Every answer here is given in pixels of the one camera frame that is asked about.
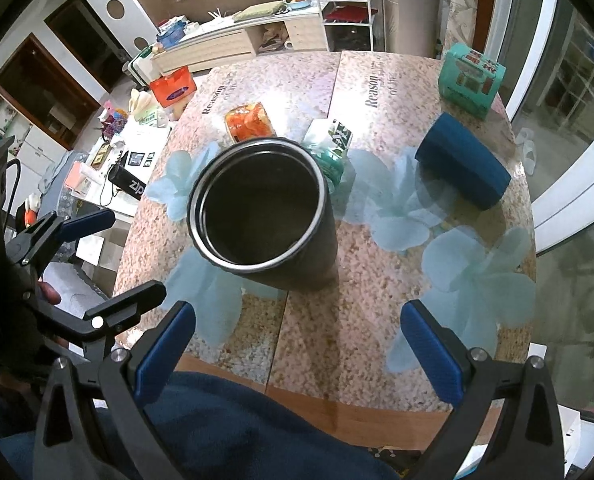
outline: wooden table edge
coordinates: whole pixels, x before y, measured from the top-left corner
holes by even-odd
[[[239,377],[188,354],[183,354],[178,372],[201,372],[247,386],[266,394],[313,426],[352,446],[424,450],[448,418],[448,412],[399,412],[351,406],[334,400],[296,394]],[[485,444],[495,429],[500,408],[491,408],[475,444]]]

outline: teal tissue box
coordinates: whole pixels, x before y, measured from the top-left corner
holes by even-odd
[[[463,43],[446,53],[439,73],[439,94],[484,119],[500,89],[506,67]]]

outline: black cup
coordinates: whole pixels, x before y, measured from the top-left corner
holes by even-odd
[[[198,177],[188,232],[212,264],[284,290],[321,288],[334,277],[335,219],[314,158],[288,139],[234,144]]]

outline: orange food container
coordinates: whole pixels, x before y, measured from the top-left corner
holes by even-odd
[[[180,101],[187,95],[197,90],[193,75],[187,66],[175,70],[170,75],[165,75],[149,85],[155,94],[155,99],[166,108]]]
[[[235,142],[253,137],[273,137],[275,130],[261,103],[233,108],[226,114],[226,127]]]

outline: dark blue cloth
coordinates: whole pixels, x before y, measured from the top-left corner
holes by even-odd
[[[14,390],[0,392],[0,438],[30,431],[35,423],[34,415],[21,394]]]
[[[98,412],[115,463],[138,479],[108,410]],[[399,479],[370,453],[317,430],[269,397],[210,375],[173,373],[145,412],[172,456],[199,478]],[[0,439],[0,450],[24,480],[32,478],[33,445],[33,433]]]

